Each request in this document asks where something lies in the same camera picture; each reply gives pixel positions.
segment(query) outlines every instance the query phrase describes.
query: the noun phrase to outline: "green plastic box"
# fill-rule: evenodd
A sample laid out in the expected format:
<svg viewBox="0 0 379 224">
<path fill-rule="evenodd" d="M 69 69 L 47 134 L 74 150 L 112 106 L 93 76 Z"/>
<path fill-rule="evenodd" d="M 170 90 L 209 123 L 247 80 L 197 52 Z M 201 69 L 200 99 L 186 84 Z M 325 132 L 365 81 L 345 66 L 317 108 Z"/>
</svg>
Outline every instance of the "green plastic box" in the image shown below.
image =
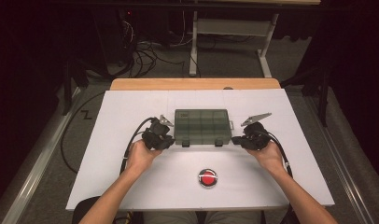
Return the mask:
<svg viewBox="0 0 379 224">
<path fill-rule="evenodd" d="M 182 147 L 227 145 L 232 137 L 228 111 L 226 109 L 177 109 L 174 136 L 175 143 Z"/>
</svg>

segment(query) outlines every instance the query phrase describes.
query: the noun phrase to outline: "white table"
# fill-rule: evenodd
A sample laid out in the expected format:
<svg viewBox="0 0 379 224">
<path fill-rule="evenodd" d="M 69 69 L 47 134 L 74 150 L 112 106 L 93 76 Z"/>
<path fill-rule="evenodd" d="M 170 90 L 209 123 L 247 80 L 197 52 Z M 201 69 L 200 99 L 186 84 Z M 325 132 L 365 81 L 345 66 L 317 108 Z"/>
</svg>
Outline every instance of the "white table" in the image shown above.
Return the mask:
<svg viewBox="0 0 379 224">
<path fill-rule="evenodd" d="M 101 195 L 116 180 L 125 148 L 144 119 L 163 114 L 174 122 L 177 108 L 227 109 L 234 136 L 242 135 L 240 124 L 248 116 L 271 112 L 261 123 L 283 145 L 295 180 L 321 204 L 334 204 L 284 90 L 108 91 L 66 209 L 74 210 L 80 201 Z M 204 168 L 218 174 L 211 189 L 197 180 Z M 282 190 L 257 161 L 229 143 L 172 145 L 133 185 L 120 209 L 243 210 L 287 205 Z"/>
</svg>

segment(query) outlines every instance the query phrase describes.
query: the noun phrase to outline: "leg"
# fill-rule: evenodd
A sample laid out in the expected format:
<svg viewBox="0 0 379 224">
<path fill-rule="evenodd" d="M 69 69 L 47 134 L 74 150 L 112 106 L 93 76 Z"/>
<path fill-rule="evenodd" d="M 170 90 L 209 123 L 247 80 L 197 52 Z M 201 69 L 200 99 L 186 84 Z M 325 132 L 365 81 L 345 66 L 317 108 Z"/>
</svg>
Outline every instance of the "leg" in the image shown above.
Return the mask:
<svg viewBox="0 0 379 224">
<path fill-rule="evenodd" d="M 279 14 L 274 14 L 271 20 L 271 23 L 268 28 L 268 33 L 265 36 L 265 43 L 263 49 L 258 50 L 259 59 L 260 59 L 260 65 L 262 69 L 262 73 L 264 77 L 272 77 L 271 70 L 269 69 L 268 62 L 266 61 L 266 51 L 269 48 L 269 44 L 272 40 L 272 35 L 274 34 L 274 27 L 276 27 L 277 18 L 279 17 Z"/>
<path fill-rule="evenodd" d="M 207 224 L 259 224 L 260 212 L 208 212 L 204 223 Z"/>
<path fill-rule="evenodd" d="M 143 212 L 145 224 L 197 224 L 195 212 Z"/>
<path fill-rule="evenodd" d="M 192 25 L 192 48 L 189 58 L 189 76 L 196 77 L 198 71 L 198 12 L 193 12 L 193 25 Z"/>
</svg>

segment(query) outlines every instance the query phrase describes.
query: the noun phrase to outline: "person's left hand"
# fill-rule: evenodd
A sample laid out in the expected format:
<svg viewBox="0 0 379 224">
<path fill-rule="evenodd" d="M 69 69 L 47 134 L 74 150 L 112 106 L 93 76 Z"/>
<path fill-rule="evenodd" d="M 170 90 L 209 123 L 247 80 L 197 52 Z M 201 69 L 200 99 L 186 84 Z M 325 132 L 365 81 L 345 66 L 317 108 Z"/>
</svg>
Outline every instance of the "person's left hand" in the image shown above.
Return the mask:
<svg viewBox="0 0 379 224">
<path fill-rule="evenodd" d="M 151 166 L 154 159 L 162 154 L 162 150 L 149 150 L 143 140 L 134 142 L 129 148 L 129 159 L 126 169 L 143 173 Z"/>
</svg>

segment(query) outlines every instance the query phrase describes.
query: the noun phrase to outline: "wooden edge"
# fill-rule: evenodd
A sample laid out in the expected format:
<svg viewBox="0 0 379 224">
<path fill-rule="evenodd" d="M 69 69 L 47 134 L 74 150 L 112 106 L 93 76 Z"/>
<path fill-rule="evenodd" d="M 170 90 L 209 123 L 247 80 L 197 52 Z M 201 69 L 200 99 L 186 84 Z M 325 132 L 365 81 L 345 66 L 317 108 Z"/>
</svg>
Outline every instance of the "wooden edge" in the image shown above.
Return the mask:
<svg viewBox="0 0 379 224">
<path fill-rule="evenodd" d="M 190 90 L 280 89 L 275 78 L 117 78 L 111 91 L 190 91 Z"/>
</svg>

